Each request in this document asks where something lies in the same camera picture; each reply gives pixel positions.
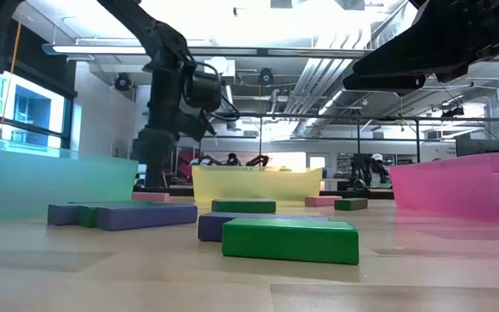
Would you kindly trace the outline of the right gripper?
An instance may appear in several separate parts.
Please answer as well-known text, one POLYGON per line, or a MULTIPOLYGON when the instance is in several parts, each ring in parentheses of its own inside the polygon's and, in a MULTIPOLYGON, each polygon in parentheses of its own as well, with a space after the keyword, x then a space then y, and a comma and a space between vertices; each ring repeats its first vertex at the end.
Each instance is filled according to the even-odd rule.
POLYGON ((426 75, 467 66, 490 46, 483 0, 427 0, 414 24, 354 64, 346 90, 405 96, 426 75))

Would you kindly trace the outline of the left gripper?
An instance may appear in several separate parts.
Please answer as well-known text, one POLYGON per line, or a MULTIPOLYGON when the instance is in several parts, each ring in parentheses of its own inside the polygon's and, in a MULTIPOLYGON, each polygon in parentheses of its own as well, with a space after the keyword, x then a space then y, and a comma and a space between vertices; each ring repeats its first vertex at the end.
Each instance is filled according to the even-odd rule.
POLYGON ((165 159, 181 134, 175 116, 215 112, 223 99, 222 82, 215 68, 210 73, 198 69, 201 63, 184 43, 149 41, 141 46, 150 57, 145 70, 152 74, 152 83, 148 120, 133 141, 132 159, 146 166, 145 187, 159 188, 164 185, 165 159))

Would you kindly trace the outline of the pink wooden block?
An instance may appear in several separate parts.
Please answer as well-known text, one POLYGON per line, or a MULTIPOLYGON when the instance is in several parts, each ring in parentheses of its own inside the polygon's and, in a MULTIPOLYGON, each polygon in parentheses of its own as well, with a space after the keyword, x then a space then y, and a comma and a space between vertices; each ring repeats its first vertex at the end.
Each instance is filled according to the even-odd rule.
POLYGON ((134 192, 132 201, 170 202, 170 194, 163 192, 134 192))
POLYGON ((306 207, 322 207, 333 206, 337 200, 341 199, 340 196, 306 196, 306 207))

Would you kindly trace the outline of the purple wooden block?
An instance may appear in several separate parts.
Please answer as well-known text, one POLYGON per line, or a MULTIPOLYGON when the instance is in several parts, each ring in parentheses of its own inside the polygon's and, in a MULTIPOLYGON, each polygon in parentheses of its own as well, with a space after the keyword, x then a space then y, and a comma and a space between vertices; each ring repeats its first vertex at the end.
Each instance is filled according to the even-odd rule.
POLYGON ((47 223, 55 226, 78 225, 78 205, 48 205, 47 223))
POLYGON ((210 212, 198 217, 198 239, 206 242, 221 242, 223 240, 223 224, 235 218, 257 219, 305 219, 329 221, 329 217, 296 216, 259 213, 210 212))
POLYGON ((195 205, 155 203, 146 206, 98 207, 95 226, 104 231, 125 231, 176 224, 193 224, 198 220, 195 205))

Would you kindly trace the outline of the green wooden block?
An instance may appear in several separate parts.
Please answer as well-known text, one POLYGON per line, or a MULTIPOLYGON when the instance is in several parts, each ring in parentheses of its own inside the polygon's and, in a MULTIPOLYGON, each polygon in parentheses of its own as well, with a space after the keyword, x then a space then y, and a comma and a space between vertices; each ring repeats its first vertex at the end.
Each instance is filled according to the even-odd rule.
POLYGON ((129 200, 129 201, 88 201, 88 202, 68 202, 67 205, 82 205, 82 206, 144 206, 155 204, 152 201, 146 200, 129 200))
POLYGON ((360 263, 358 231, 348 222, 236 218, 223 224, 222 253, 311 263, 360 263))
POLYGON ((86 228, 95 228, 97 226, 97 207, 80 206, 78 208, 78 225, 86 228))
POLYGON ((334 201, 334 209, 336 211, 356 211, 367 208, 367 198, 340 198, 334 201))
POLYGON ((215 199, 211 202, 214 212, 275 213, 276 202, 271 199, 215 199))

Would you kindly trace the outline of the person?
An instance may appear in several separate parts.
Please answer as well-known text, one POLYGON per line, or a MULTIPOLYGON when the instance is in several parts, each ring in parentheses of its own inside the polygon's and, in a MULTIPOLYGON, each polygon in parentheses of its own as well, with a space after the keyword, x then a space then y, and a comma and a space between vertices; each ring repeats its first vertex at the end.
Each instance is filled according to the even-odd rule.
POLYGON ((390 189, 392 183, 389 171, 384 166, 384 158, 380 153, 374 153, 366 158, 368 172, 366 173, 366 184, 370 188, 390 189))

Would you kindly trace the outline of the black round ceiling device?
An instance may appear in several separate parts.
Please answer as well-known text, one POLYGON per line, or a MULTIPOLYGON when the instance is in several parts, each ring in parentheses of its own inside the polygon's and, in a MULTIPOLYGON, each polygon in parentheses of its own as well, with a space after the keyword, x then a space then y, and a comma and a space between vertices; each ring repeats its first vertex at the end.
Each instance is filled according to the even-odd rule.
POLYGON ((132 88, 133 82, 128 73, 119 73, 113 85, 120 92, 126 92, 132 88))

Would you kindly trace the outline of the yellow translucent plastic bin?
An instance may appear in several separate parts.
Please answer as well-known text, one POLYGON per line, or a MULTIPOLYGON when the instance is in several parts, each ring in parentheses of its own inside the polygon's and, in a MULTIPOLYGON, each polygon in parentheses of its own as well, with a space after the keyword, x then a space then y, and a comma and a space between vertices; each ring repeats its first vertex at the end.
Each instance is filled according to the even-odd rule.
POLYGON ((321 169, 291 171, 268 166, 193 166, 191 174, 197 202, 232 198, 303 202, 305 197, 320 194, 322 181, 321 169))

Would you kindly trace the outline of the black monitor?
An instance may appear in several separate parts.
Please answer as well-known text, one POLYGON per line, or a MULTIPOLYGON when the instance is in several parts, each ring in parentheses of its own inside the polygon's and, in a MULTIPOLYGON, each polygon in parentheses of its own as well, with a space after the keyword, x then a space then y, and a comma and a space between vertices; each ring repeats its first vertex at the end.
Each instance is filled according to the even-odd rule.
POLYGON ((499 152, 499 140, 472 140, 457 137, 456 150, 457 157, 499 152))

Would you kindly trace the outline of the green translucent plastic bin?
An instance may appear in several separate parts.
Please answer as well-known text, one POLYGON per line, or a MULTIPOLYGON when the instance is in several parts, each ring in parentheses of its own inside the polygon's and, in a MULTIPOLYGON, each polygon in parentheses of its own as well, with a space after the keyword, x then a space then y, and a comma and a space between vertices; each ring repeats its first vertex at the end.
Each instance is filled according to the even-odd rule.
POLYGON ((50 204, 129 200, 138 163, 0 140, 0 220, 46 215, 50 204))

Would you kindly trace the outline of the long ceiling light bar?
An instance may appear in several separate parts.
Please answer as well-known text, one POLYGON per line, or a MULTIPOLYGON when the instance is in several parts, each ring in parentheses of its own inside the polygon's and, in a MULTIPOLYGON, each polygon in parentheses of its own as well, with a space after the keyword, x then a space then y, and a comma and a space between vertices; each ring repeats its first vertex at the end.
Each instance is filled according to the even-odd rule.
MULTIPOLYGON (((300 49, 300 48, 244 48, 244 47, 189 47, 192 56, 225 57, 288 57, 321 59, 360 59, 371 53, 362 49, 300 49)), ((96 46, 43 44, 48 55, 146 55, 140 46, 96 46)))

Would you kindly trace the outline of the pink translucent plastic bin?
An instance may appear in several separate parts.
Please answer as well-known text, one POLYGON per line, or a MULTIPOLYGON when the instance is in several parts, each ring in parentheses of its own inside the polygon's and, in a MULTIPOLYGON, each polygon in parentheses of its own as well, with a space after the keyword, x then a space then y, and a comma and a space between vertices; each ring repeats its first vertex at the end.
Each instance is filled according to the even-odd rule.
POLYGON ((399 209, 499 224, 499 153, 394 166, 390 177, 399 209))

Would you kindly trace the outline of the black metal rail frame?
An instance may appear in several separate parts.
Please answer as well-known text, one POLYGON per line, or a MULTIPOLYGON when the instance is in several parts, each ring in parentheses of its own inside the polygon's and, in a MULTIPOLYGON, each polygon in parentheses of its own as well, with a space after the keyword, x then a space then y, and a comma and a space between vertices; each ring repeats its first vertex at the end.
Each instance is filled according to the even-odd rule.
POLYGON ((254 125, 250 135, 228 139, 234 153, 374 154, 426 162, 457 156, 457 137, 499 140, 499 118, 493 120, 315 120, 288 133, 282 123, 254 125))

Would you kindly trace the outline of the black aluminium table frame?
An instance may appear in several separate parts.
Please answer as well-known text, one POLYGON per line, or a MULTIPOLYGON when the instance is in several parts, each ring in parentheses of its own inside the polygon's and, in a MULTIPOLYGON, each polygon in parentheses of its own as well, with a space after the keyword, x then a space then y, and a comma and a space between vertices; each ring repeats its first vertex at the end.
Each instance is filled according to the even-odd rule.
MULTIPOLYGON (((193 197, 194 191, 192 188, 144 188, 137 187, 133 188, 133 192, 159 192, 159 193, 169 193, 171 196, 177 197, 193 197)), ((387 199, 394 200, 394 194, 392 189, 380 189, 380 190, 364 190, 364 191, 320 191, 321 196, 341 196, 343 198, 368 198, 368 199, 387 199)))

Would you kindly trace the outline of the window with black frame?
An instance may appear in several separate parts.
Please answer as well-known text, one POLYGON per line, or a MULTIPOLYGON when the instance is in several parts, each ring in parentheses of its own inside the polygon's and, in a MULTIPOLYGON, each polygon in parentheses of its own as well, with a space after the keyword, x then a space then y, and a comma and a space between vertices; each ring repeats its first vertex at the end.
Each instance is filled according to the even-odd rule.
POLYGON ((5 71, 0 74, 0 139, 68 148, 69 98, 5 71))

